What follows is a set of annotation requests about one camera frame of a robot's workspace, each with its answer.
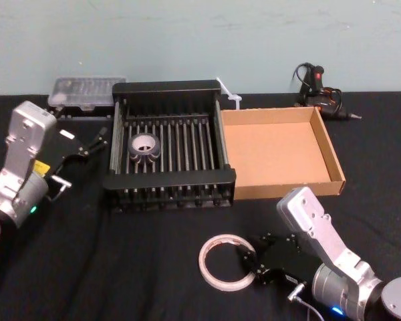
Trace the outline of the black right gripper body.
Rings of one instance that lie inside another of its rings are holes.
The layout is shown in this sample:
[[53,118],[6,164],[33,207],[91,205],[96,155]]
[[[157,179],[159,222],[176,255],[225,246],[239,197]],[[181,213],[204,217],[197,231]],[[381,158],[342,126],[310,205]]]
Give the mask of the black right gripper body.
[[318,269],[318,257],[302,250],[296,236],[278,237],[274,245],[257,256],[270,266],[271,282],[310,286]]

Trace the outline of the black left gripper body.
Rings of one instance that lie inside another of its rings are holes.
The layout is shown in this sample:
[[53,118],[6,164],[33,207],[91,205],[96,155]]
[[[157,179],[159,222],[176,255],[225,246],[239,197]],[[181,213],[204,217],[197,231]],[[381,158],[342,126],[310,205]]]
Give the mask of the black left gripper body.
[[85,161],[88,150],[76,136],[66,130],[58,130],[37,155],[33,172],[49,179],[72,161]]

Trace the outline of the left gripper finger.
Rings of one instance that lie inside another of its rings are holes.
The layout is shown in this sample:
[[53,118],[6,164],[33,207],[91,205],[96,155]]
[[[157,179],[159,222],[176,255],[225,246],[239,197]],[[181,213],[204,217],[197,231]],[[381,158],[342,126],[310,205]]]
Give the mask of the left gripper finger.
[[94,139],[91,141],[91,143],[88,144],[89,148],[99,148],[100,146],[103,146],[107,144],[107,142],[104,140],[104,136],[107,133],[108,129],[106,127],[102,127],[97,133],[97,135],[94,137]]
[[95,140],[91,144],[78,142],[78,155],[82,158],[89,158],[104,150],[108,146],[106,140]]

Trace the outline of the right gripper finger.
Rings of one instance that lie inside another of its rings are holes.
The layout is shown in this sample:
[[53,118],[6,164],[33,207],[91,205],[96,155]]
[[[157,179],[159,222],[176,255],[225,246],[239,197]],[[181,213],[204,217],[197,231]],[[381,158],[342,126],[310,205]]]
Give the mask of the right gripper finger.
[[253,246],[257,255],[263,254],[268,248],[276,243],[278,237],[267,233],[266,235],[250,235],[249,243]]
[[261,261],[255,251],[245,246],[237,246],[237,253],[243,268],[253,274],[260,284],[267,285],[271,283],[270,266]]

